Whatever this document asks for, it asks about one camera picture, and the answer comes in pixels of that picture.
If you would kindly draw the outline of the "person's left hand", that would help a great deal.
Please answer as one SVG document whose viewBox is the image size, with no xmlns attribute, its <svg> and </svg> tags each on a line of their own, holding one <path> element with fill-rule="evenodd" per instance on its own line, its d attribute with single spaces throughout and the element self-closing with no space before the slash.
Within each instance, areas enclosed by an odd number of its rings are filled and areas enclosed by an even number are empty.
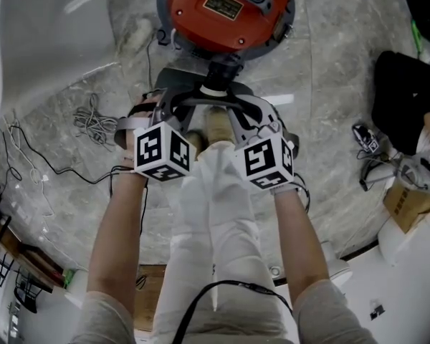
<svg viewBox="0 0 430 344">
<path fill-rule="evenodd" d="M 152 118 L 161 103 L 163 94 L 163 90 L 157 90 L 147 93 L 145 97 L 140 97 L 128 113 L 128 118 Z"/>
</svg>

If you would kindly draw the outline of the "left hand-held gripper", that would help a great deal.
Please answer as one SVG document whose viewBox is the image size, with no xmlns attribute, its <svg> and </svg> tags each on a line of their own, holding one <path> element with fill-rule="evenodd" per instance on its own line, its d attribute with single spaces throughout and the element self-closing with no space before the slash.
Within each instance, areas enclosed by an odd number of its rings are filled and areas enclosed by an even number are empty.
<svg viewBox="0 0 430 344">
<path fill-rule="evenodd" d="M 176 130 L 165 121 L 157 121 L 158 107 L 152 118 L 135 118 L 133 130 L 134 171 L 146 178 L 166 182 L 187 176 L 196 158 L 196 147 L 183 137 L 199 105 L 215 105 L 204 100 L 195 89 L 168 87 L 161 92 L 160 116 L 176 117 Z"/>
</svg>

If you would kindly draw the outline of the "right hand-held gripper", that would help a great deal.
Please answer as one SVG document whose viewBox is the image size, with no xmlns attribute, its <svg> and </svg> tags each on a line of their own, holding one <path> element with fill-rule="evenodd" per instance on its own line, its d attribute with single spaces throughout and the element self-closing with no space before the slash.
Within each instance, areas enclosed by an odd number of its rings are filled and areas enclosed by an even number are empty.
<svg viewBox="0 0 430 344">
<path fill-rule="evenodd" d="M 241 145 L 233 153 L 233 164 L 242 179 L 266 191 L 294 181 L 295 139 L 284 134 L 277 111 L 261 97 L 228 91 L 227 107 L 216 106 L 216 142 Z M 273 121 L 248 138 L 241 121 Z"/>
</svg>

